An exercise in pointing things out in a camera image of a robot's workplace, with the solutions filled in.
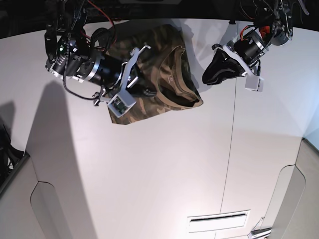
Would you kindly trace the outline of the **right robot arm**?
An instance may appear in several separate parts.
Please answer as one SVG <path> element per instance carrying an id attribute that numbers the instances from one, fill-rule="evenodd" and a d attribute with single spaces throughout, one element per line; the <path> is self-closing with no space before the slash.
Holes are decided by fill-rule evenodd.
<path id="1" fill-rule="evenodd" d="M 47 0 L 50 17 L 46 25 L 45 50 L 48 72 L 63 82 L 64 89 L 71 91 L 66 81 L 74 79 L 98 85 L 100 90 L 92 97 L 82 97 L 98 106 L 103 97 L 120 91 L 127 60 L 107 55 L 116 42 L 115 27 L 96 29 L 91 36 L 84 30 L 87 20 L 85 0 Z"/>

